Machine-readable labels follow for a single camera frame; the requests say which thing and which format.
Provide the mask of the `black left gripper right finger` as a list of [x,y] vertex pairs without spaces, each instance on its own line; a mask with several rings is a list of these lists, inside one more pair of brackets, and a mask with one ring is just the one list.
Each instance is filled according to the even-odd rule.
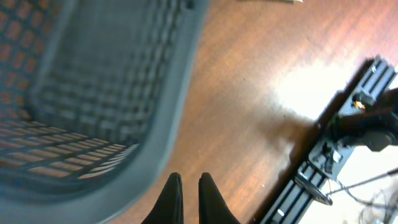
[[202,173],[198,183],[198,193],[200,224],[239,224],[210,173]]

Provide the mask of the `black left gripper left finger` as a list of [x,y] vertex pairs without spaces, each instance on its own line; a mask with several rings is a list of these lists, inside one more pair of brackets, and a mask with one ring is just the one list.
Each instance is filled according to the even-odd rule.
[[182,178],[178,172],[169,175],[153,209],[142,224],[184,224]]

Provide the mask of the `grey plastic basket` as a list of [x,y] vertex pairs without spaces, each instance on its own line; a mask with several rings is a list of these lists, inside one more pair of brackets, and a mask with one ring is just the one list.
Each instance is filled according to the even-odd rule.
[[2,223],[106,223],[151,188],[209,5],[1,0]]

